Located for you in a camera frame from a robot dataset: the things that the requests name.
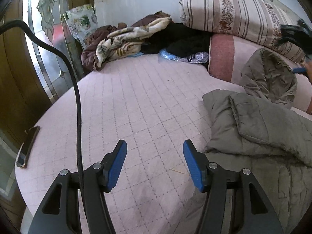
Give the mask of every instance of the metal screw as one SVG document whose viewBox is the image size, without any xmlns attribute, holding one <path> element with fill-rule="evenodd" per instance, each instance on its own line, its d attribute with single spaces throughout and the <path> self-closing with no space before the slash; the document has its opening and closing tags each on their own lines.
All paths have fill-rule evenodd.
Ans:
<svg viewBox="0 0 312 234">
<path fill-rule="evenodd" d="M 60 171 L 61 176 L 65 176 L 68 173 L 68 170 L 64 169 Z"/>
<path fill-rule="evenodd" d="M 243 169 L 243 173 L 246 175 L 249 175 L 251 173 L 251 171 L 247 168 Z"/>
<path fill-rule="evenodd" d="M 211 169 L 216 169 L 217 167 L 218 167 L 218 165 L 216 164 L 216 163 L 214 163 L 214 162 L 211 162 L 211 163 L 209 163 L 209 168 L 211 168 Z"/>
<path fill-rule="evenodd" d="M 102 164 L 101 163 L 95 163 L 92 166 L 93 166 L 93 169 L 100 169 L 102 167 Z"/>
</svg>

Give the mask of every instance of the smartphone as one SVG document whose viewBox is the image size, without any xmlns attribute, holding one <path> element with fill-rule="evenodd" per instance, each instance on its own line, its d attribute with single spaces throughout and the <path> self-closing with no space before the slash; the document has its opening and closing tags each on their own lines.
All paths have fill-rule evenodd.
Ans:
<svg viewBox="0 0 312 234">
<path fill-rule="evenodd" d="M 26 140 L 23 142 L 18 152 L 18 159 L 16 161 L 17 167 L 26 168 L 29 153 L 32 149 L 32 145 L 35 142 L 39 130 L 40 130 L 39 126 L 32 127 L 29 129 Z"/>
</svg>

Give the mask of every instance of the mattress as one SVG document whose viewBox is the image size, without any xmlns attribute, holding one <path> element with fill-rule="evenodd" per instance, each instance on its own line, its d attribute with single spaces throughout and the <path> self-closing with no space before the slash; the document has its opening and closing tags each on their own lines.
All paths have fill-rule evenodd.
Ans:
<svg viewBox="0 0 312 234">
<path fill-rule="evenodd" d="M 215 89 L 244 92 L 211 77 L 202 65 L 156 54 L 109 62 L 79 82 L 84 169 L 113 151 L 128 153 L 117 185 L 105 194 L 117 233 L 174 233 L 191 210 L 196 191 L 183 156 L 191 139 L 204 152 L 211 131 L 202 96 Z M 58 173 L 76 172 L 76 106 L 70 89 L 38 121 L 41 127 L 27 168 L 17 168 L 22 196 L 34 215 Z M 80 207 L 83 233 L 88 233 Z M 188 226 L 179 234 L 194 233 Z"/>
</svg>

